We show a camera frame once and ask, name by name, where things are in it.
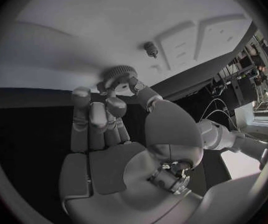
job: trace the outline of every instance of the wire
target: wire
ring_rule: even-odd
[[[209,115],[206,116],[205,118],[210,117],[213,113],[216,113],[216,112],[222,112],[222,113],[224,113],[224,114],[228,117],[228,119],[231,121],[231,123],[232,123],[232,125],[234,126],[234,128],[236,128],[239,132],[241,132],[240,129],[236,127],[236,125],[234,124],[234,122],[233,122],[233,120],[231,119],[231,117],[230,117],[226,112],[224,112],[224,111],[222,111],[222,110],[215,110],[215,111],[212,111],[212,112],[209,113]]]
[[[221,100],[220,98],[214,98],[214,99],[208,104],[208,106],[206,107],[206,109],[205,109],[205,111],[203,112],[203,114],[202,114],[202,116],[201,116],[199,122],[203,119],[203,116],[205,115],[207,109],[211,106],[211,104],[212,104],[214,101],[220,101],[220,102],[222,102],[223,105],[225,106],[225,108],[227,109],[228,116],[229,116],[229,110],[228,110],[228,107],[227,107],[227,105],[225,104],[225,102],[224,102],[223,100]]]

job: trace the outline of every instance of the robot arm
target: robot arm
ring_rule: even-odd
[[[204,119],[197,123],[203,139],[203,148],[210,150],[229,149],[232,152],[242,153],[260,161],[263,169],[268,160],[268,143],[246,137],[238,131],[229,131],[225,126]]]

